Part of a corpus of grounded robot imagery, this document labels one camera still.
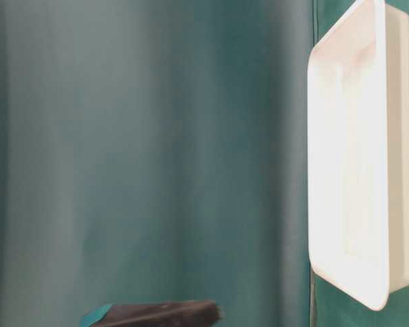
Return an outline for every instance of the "dark green curtain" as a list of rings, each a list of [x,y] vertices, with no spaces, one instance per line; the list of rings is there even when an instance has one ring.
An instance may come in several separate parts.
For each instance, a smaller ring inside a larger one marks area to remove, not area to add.
[[[409,0],[387,3],[409,14]],[[353,0],[314,0],[314,21],[319,40]],[[315,278],[316,327],[409,327],[409,287],[392,293],[386,307],[371,311],[323,279]]]
[[[215,299],[308,326],[305,0],[0,0],[0,327]]]

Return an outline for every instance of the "fabric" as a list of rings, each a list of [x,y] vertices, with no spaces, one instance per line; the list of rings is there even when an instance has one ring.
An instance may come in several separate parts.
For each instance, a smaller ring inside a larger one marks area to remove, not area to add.
[[[80,320],[80,327],[91,327],[96,322],[102,320],[111,308],[112,305],[102,305],[101,307],[92,310],[90,313],[82,317]]]
[[[316,0],[318,39],[352,4],[351,0]],[[409,14],[409,0],[387,3]],[[371,311],[326,281],[316,277],[316,327],[409,327],[409,287],[392,293],[386,307]]]
[[[0,327],[306,327],[312,42],[306,0],[0,0]]]

